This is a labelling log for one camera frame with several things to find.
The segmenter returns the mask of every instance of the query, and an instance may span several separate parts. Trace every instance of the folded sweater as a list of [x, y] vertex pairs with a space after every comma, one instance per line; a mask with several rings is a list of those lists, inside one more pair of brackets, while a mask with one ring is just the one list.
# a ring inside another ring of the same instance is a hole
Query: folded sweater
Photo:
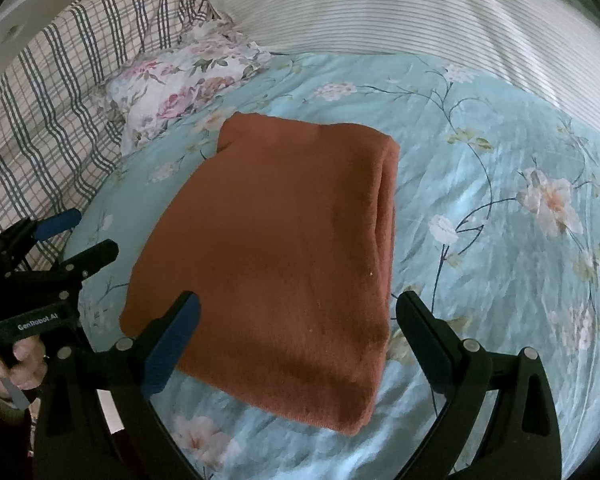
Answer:
[[122, 330], [137, 335], [191, 290], [202, 316], [181, 371], [356, 434], [389, 335], [397, 159], [366, 126], [234, 114], [143, 248]]

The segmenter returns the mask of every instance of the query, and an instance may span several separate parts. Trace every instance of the plaid fabric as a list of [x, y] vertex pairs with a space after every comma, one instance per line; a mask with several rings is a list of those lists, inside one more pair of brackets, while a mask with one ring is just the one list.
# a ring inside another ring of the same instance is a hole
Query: plaid fabric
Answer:
[[[122, 132], [91, 93], [208, 15], [206, 0], [76, 0], [29, 42], [0, 78], [0, 231], [86, 208], [118, 161]], [[48, 267], [67, 238], [38, 244], [29, 263]]]

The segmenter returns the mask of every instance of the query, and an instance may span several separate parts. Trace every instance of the ruffled pillow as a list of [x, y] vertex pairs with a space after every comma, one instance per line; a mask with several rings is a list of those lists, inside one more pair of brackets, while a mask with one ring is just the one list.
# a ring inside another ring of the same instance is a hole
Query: ruffled pillow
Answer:
[[268, 52], [219, 20], [195, 25], [178, 48], [138, 57], [101, 95], [107, 117], [125, 121], [120, 152], [141, 148], [179, 117], [264, 70], [269, 60]]

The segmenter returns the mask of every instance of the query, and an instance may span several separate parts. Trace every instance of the brown garment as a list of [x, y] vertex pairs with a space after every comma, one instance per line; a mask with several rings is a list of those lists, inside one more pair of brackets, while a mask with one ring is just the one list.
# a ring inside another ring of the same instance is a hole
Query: brown garment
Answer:
[[233, 115], [142, 250], [122, 330], [137, 335], [191, 290], [202, 318], [180, 370], [356, 434], [389, 335], [397, 159], [366, 126]]

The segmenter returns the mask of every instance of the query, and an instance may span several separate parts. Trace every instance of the screw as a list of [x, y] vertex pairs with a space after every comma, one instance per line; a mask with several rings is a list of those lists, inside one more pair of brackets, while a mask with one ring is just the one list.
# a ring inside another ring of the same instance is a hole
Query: screw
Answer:
[[525, 356], [527, 356], [531, 360], [538, 359], [538, 350], [536, 350], [535, 348], [531, 348], [531, 346], [528, 346], [525, 348]]
[[466, 348], [469, 352], [477, 352], [480, 349], [480, 343], [478, 343], [475, 339], [465, 339], [462, 342], [462, 346]]
[[116, 348], [121, 352], [125, 350], [129, 350], [134, 345], [134, 340], [129, 339], [128, 337], [123, 337], [116, 343]]
[[71, 355], [71, 349], [68, 346], [63, 346], [58, 350], [59, 359], [67, 359]]

